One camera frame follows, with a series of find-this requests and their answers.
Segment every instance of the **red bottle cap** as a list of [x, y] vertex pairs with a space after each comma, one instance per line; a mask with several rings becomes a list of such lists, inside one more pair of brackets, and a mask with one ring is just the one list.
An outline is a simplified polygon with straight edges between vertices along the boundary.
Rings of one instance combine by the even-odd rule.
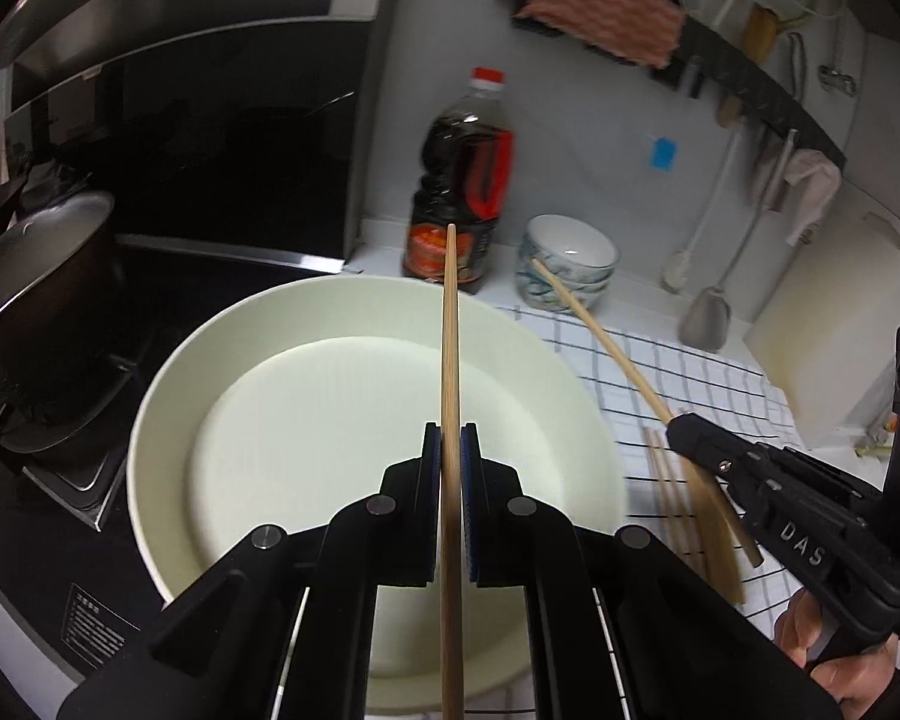
[[470, 77], [471, 79], [480, 79], [481, 81], [490, 81], [491, 83], [504, 82], [504, 74], [493, 68], [474, 68]]

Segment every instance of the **cooking pot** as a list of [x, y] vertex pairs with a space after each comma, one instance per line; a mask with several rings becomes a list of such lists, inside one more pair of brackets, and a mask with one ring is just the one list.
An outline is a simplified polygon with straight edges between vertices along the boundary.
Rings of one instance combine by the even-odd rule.
[[0, 401], [65, 400], [106, 351], [122, 291], [113, 197], [87, 191], [0, 235]]

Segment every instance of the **stacked bowls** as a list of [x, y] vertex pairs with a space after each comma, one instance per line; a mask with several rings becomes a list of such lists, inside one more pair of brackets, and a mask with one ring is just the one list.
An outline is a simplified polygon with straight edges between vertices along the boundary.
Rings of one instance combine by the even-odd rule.
[[545, 214], [527, 223], [517, 257], [516, 289], [530, 308], [566, 312], [569, 308], [533, 267], [535, 259], [589, 308], [610, 283], [620, 253], [606, 235], [576, 218]]

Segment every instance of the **white bowl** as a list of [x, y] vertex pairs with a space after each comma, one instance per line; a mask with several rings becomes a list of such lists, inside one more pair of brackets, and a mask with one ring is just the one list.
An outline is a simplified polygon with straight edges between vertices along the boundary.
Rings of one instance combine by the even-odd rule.
[[[326, 524], [417, 457], [439, 422], [443, 290], [333, 276], [218, 314], [154, 378], [130, 438], [127, 497], [140, 553], [167, 600], [252, 528]], [[577, 377], [507, 314], [461, 295], [461, 417], [528, 495], [583, 527], [623, 521], [622, 463]], [[438, 583], [381, 587], [367, 710], [437, 707]], [[464, 682], [477, 695], [530, 665], [520, 589], [464, 587]]]
[[538, 257], [552, 274], [573, 284], [609, 279], [620, 259], [617, 247], [600, 230], [557, 214], [528, 221], [524, 244], [528, 254]]
[[535, 259], [589, 308], [610, 283], [619, 252], [606, 235], [576, 218], [547, 214], [527, 223], [517, 255], [516, 289], [532, 308], [567, 312], [570, 308], [536, 272]]

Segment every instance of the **soy sauce bottle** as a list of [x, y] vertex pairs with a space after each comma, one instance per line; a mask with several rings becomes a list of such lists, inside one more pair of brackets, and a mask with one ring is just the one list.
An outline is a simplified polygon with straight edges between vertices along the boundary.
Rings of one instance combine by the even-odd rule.
[[458, 285], [471, 293], [480, 287], [514, 160], [503, 88], [501, 71], [475, 68], [467, 94], [431, 124], [420, 151], [425, 172], [413, 195], [405, 275], [443, 281], [446, 228], [453, 223]]

